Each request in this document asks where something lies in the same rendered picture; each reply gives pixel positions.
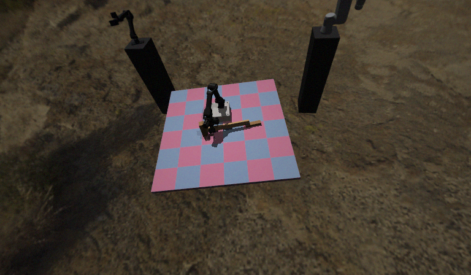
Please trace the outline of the long wooden bed rail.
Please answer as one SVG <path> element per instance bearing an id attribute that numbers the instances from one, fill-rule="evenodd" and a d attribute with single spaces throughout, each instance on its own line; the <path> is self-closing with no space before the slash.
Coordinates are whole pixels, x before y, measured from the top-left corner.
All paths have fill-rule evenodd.
<path id="1" fill-rule="evenodd" d="M 238 121 L 238 122 L 226 123 L 226 124 L 222 124 L 222 125 L 216 125 L 216 126 L 213 126 L 213 127 L 215 128 L 215 131 L 218 131 L 218 130 L 223 130 L 223 129 L 227 129 L 227 128 L 237 127 L 237 126 L 244 126 L 246 123 L 249 123 L 249 119 L 248 120 Z M 209 132 L 209 128 L 211 128 L 211 127 L 208 127 L 206 129 L 207 132 Z"/>

